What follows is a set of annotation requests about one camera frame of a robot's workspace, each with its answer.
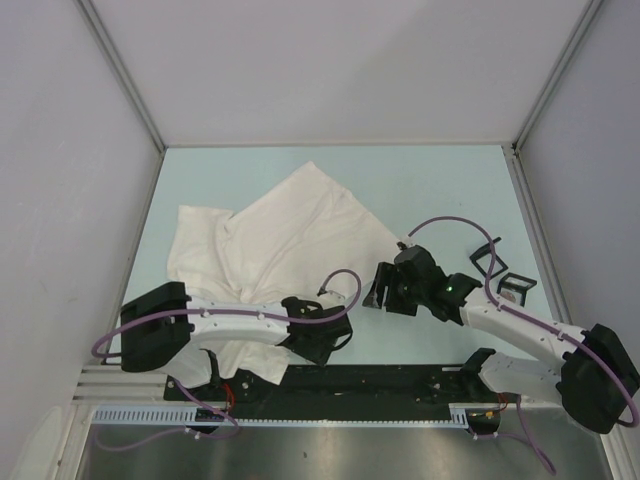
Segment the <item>white t-shirt garment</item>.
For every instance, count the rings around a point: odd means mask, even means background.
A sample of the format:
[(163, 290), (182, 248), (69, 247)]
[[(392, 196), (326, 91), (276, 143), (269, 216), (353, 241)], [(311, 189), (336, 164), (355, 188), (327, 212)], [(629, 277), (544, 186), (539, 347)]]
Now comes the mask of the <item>white t-shirt garment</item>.
[[(244, 210), (182, 205), (167, 277), (212, 302), (267, 304), (290, 296), (326, 308), (358, 298), (397, 237), (354, 195), (308, 162)], [(317, 296), (324, 287), (345, 297)]]

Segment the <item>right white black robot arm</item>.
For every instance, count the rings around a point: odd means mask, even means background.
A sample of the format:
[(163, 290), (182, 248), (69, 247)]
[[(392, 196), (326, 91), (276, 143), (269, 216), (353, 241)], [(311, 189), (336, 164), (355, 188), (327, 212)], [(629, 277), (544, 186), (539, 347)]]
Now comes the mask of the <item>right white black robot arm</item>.
[(440, 321), (493, 335), (528, 354), (517, 359), (477, 351), (461, 376), (463, 393), (484, 401), (494, 392), (554, 403), (582, 427), (608, 434), (639, 389), (639, 372), (617, 334), (551, 320), (529, 321), (509, 301), (492, 301), (483, 285), (463, 273), (447, 275), (421, 246), (406, 247), (381, 262), (364, 306), (414, 316), (424, 307)]

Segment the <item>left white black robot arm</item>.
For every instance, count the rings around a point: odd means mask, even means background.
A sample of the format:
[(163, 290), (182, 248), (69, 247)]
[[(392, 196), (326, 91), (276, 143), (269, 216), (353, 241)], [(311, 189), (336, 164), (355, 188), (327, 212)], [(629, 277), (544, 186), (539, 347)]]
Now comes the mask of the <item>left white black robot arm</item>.
[(351, 340), (343, 310), (296, 296), (217, 303), (193, 295), (182, 282), (167, 282), (122, 307), (128, 329), (120, 336), (121, 368), (175, 377), (202, 400), (239, 371), (278, 385), (292, 356), (324, 366)]

